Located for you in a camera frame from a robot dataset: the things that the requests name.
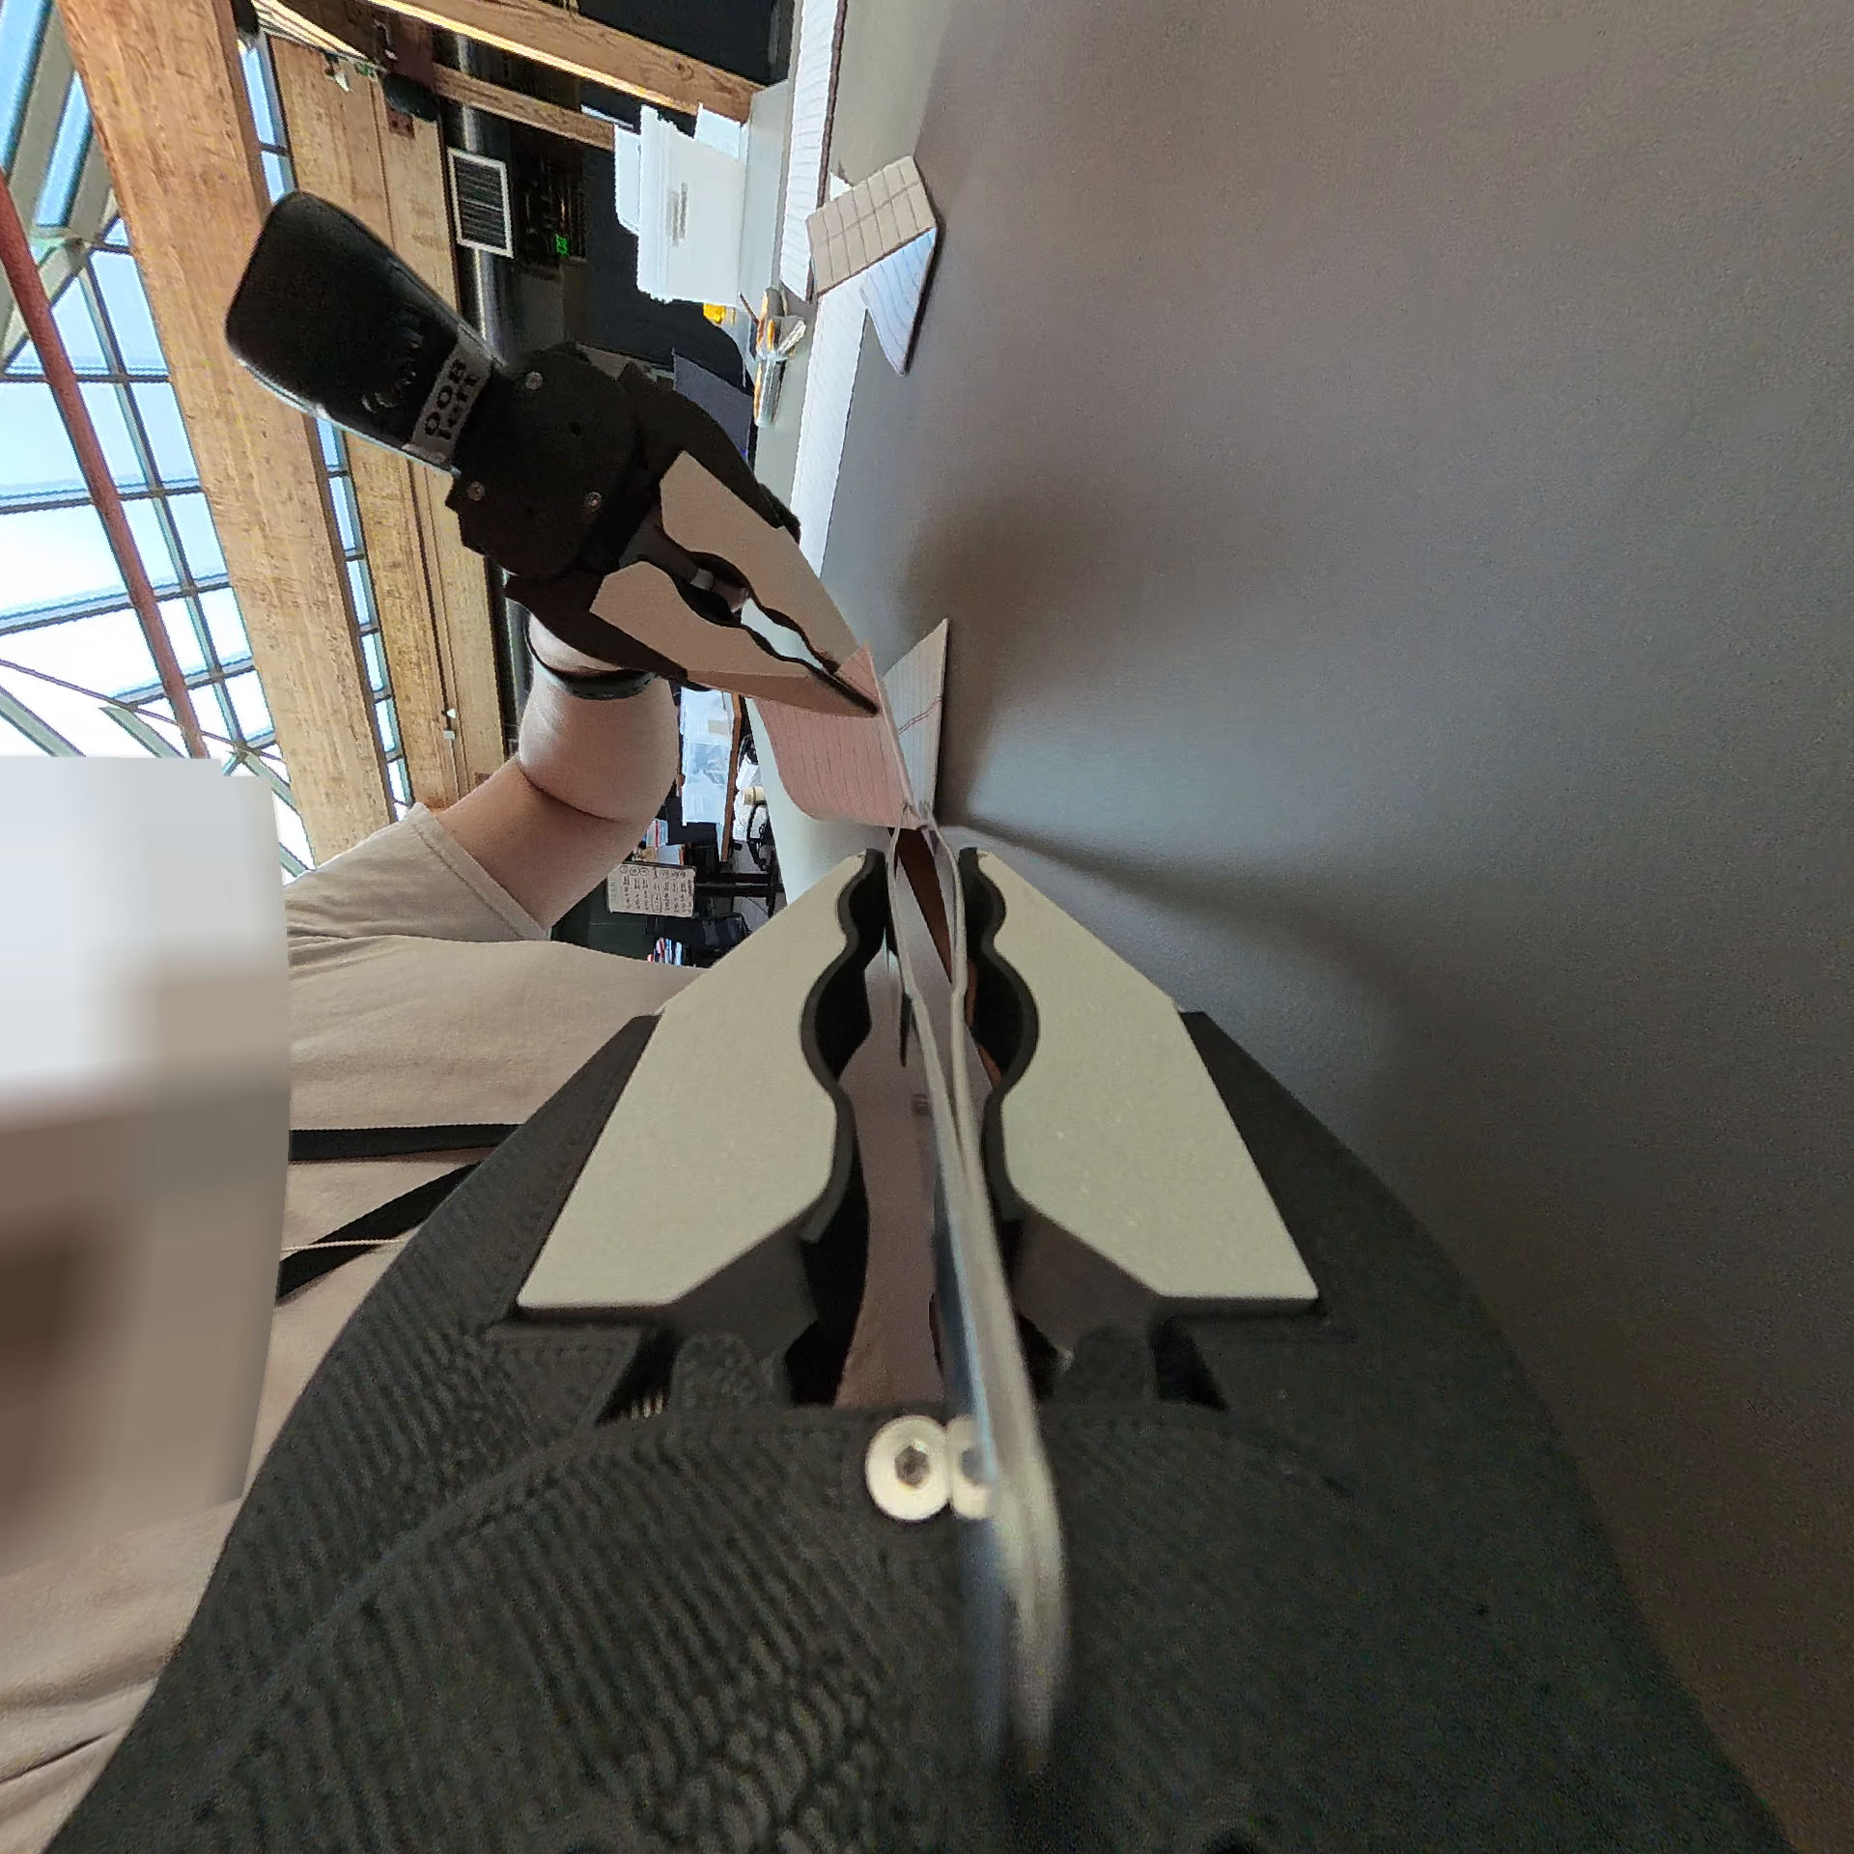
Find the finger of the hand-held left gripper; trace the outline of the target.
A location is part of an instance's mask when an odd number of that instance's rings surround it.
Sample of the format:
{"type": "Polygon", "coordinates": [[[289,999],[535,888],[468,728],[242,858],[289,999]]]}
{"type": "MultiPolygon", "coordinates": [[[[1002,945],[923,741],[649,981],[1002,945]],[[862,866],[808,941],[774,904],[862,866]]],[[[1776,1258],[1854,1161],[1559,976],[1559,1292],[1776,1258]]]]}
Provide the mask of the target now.
{"type": "Polygon", "coordinates": [[[765,517],[745,495],[716,477],[695,456],[677,456],[660,489],[664,535],[716,588],[745,590],[771,624],[800,639],[800,654],[774,649],[730,614],[705,620],[699,654],[685,662],[695,680],[758,699],[808,708],[815,714],[872,714],[872,668],[854,668],[862,644],[800,554],[795,529],[765,517]]]}
{"type": "Polygon", "coordinates": [[[595,594],[595,618],[666,659],[689,683],[800,708],[812,714],[872,714],[872,697],[844,675],[778,654],[738,618],[705,618],[664,569],[620,569],[595,594]]]}

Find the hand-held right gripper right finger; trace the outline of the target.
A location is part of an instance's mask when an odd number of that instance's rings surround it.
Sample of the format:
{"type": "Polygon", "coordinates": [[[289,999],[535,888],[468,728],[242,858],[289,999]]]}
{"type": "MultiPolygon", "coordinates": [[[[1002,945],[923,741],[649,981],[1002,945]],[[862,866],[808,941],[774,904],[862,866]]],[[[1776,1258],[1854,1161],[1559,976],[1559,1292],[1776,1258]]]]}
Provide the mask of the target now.
{"type": "Polygon", "coordinates": [[[1166,990],[990,848],[959,852],[982,1169],[1015,1313],[1061,1354],[1175,1316],[1303,1316],[1303,1258],[1166,990]]]}

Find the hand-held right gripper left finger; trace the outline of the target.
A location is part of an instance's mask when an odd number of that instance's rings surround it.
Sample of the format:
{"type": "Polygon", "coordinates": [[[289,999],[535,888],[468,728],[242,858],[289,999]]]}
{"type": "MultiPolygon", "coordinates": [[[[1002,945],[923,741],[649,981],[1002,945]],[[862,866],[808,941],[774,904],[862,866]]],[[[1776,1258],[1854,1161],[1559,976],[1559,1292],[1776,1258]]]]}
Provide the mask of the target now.
{"type": "Polygon", "coordinates": [[[844,1085],[887,941],[884,858],[844,858],[652,1023],[517,1298],[523,1316],[738,1334],[839,1402],[870,1271],[844,1085]]]}

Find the lined paper sheet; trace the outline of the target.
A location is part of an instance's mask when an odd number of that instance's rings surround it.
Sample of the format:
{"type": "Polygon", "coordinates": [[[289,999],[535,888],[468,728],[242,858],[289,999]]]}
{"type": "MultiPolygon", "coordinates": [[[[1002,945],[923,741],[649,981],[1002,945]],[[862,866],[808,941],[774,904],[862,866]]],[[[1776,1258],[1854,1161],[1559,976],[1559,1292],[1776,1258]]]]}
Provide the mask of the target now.
{"type": "Polygon", "coordinates": [[[931,826],[939,783],[946,659],[948,620],[887,674],[878,674],[862,645],[844,674],[878,699],[878,714],[751,704],[758,743],[771,752],[791,801],[815,818],[931,826]]]}

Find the metal tweezers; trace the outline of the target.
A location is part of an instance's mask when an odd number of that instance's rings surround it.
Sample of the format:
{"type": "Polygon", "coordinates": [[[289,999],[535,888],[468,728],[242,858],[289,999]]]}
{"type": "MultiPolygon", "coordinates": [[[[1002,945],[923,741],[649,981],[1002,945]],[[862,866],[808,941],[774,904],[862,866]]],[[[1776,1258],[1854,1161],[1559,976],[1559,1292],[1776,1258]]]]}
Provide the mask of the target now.
{"type": "Polygon", "coordinates": [[[1055,1466],[986,1179],[964,881],[934,823],[893,833],[887,906],[934,1130],[934,1332],[977,1745],[998,1770],[1031,1779],[1055,1752],[1071,1609],[1055,1466]]]}

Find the person's left forearm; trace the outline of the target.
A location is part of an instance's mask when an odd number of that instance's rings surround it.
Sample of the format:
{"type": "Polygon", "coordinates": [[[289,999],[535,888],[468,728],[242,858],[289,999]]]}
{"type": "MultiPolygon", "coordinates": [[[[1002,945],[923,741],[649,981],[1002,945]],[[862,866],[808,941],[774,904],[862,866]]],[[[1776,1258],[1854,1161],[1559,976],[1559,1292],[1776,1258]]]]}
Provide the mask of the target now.
{"type": "Polygon", "coordinates": [[[644,841],[677,774],[681,712],[666,680],[595,704],[531,675],[517,756],[440,826],[550,930],[644,841]]]}

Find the grey desk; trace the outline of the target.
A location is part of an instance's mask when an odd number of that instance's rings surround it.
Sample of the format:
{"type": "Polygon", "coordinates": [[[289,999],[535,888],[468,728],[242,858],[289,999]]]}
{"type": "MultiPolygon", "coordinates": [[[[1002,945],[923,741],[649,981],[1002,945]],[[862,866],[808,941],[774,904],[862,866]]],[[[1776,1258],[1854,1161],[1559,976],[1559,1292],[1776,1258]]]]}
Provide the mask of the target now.
{"type": "Polygon", "coordinates": [[[837,129],[939,818],[1447,1243],[1852,1849],[1852,5],[848,5],[837,129]]]}

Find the dark wristband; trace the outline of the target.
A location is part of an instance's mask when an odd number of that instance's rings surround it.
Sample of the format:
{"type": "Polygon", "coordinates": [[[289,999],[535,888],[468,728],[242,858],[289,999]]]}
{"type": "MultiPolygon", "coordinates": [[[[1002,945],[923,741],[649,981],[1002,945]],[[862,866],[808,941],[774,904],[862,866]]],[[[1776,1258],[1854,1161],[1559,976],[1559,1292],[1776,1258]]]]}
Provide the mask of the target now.
{"type": "Polygon", "coordinates": [[[577,699],[595,699],[595,704],[631,699],[660,680],[652,668],[608,668],[608,665],[602,665],[595,674],[560,668],[560,665],[547,662],[547,654],[535,649],[535,639],[527,639],[527,654],[531,654],[540,680],[557,683],[560,690],[568,690],[577,699]]]}

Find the beige shirt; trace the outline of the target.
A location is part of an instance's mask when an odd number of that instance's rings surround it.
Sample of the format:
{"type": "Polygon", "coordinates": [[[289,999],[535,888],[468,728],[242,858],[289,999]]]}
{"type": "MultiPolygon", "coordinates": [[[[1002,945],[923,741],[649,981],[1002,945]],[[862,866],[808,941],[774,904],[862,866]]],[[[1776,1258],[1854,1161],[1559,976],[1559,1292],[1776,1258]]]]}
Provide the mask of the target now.
{"type": "MultiPolygon", "coordinates": [[[[519,1125],[689,986],[560,945],[414,810],[285,891],[289,1127],[519,1125]]],[[[3,1575],[3,1849],[47,1849],[187,1632],[242,1498],[3,1575]]]]}

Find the folded lined paper wedge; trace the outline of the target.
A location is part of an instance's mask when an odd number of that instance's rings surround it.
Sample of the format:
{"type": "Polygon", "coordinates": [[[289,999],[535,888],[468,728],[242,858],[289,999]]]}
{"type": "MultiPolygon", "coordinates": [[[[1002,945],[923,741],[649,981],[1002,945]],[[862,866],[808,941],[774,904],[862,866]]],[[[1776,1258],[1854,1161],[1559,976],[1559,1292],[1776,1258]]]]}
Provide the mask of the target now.
{"type": "Polygon", "coordinates": [[[911,373],[926,298],[937,276],[939,234],[926,229],[862,276],[870,328],[896,377],[911,373]]]}

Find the white grid-creased folded paper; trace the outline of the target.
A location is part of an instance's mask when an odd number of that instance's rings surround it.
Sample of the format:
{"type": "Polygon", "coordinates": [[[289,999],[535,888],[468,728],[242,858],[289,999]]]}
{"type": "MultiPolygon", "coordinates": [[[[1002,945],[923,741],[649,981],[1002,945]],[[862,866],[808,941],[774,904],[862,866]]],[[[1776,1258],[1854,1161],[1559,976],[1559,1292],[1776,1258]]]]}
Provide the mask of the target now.
{"type": "Polygon", "coordinates": [[[822,299],[904,247],[937,237],[939,215],[916,153],[904,153],[805,217],[808,298],[822,299]]]}

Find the red pipe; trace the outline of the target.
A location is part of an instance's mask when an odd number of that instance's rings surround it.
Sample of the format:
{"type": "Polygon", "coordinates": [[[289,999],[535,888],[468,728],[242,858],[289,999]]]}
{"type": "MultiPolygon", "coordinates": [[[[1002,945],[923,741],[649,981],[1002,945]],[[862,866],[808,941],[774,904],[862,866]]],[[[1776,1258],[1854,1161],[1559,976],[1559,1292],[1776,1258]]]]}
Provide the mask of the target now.
{"type": "Polygon", "coordinates": [[[87,495],[92,495],[95,515],[105,529],[105,544],[111,544],[112,563],[120,573],[128,606],[131,606],[135,624],[146,639],[146,649],[151,649],[151,662],[158,674],[158,689],[172,708],[172,721],[180,728],[187,756],[207,761],[207,741],[204,741],[204,728],[195,721],[191,690],[184,683],[180,662],[172,654],[172,639],[170,639],[167,620],[158,614],[158,599],[155,599],[146,563],[143,563],[138,544],[131,539],[128,511],[126,511],[126,500],[117,492],[117,481],[111,472],[111,462],[105,462],[100,430],[92,422],[92,410],[82,403],[82,388],[81,388],[81,377],[72,368],[68,347],[56,332],[56,316],[52,316],[51,292],[42,286],[37,259],[34,259],[34,247],[29,247],[29,237],[28,237],[28,224],[21,217],[21,208],[11,199],[9,180],[3,180],[3,269],[9,269],[9,286],[11,286],[11,299],[28,321],[28,333],[29,333],[29,347],[37,352],[42,377],[52,391],[63,435],[76,450],[87,495]]]}

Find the window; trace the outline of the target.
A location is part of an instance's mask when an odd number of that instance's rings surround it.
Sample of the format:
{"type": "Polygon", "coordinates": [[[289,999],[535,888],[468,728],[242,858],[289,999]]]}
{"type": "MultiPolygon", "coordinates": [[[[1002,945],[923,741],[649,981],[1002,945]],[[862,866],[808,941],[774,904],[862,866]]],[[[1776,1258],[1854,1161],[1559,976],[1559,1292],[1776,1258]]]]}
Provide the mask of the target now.
{"type": "MultiPolygon", "coordinates": [[[[264,680],[56,5],[3,5],[3,180],[176,675],[314,868],[264,680]]],[[[28,316],[3,286],[3,756],[187,756],[28,316]]]]}

